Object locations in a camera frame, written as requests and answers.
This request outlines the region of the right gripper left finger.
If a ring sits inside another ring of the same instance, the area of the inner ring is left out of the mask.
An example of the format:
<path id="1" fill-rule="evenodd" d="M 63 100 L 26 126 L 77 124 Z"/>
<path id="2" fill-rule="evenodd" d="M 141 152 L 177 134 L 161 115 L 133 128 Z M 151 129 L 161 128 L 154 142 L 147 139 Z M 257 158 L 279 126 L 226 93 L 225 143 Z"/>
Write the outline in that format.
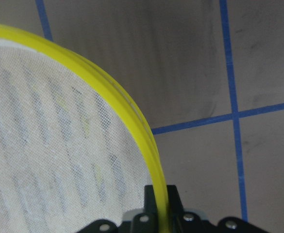
<path id="1" fill-rule="evenodd" d="M 146 185 L 144 188 L 144 213 L 149 218 L 145 225 L 145 233 L 157 233 L 158 227 L 158 211 L 152 185 Z"/>

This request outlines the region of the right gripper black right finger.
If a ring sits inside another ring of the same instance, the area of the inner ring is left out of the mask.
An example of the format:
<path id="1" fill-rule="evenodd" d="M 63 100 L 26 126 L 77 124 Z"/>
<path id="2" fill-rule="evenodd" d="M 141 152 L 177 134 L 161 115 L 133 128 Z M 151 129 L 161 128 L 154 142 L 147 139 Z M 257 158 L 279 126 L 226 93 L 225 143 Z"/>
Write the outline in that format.
<path id="1" fill-rule="evenodd" d="M 173 233 L 182 233 L 181 217 L 184 208 L 178 189 L 175 185 L 167 185 L 168 201 L 169 201 L 169 222 Z"/>

